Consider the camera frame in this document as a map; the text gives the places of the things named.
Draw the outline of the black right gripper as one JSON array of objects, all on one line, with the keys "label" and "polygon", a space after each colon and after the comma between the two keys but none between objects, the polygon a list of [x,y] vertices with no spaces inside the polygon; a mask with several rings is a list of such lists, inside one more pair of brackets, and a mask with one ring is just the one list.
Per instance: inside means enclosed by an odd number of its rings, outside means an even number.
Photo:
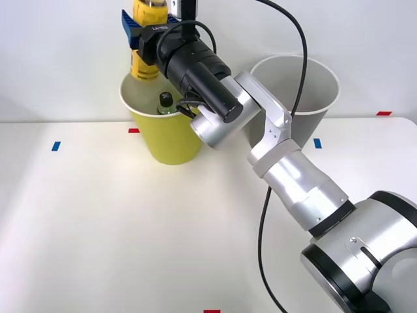
[{"label": "black right gripper", "polygon": [[150,25],[144,29],[125,11],[121,11],[121,21],[131,50],[139,48],[139,56],[149,65],[169,65],[174,63],[197,63],[198,54],[182,52],[180,49],[189,42],[196,42],[195,21],[176,19],[167,15],[167,24]]}]

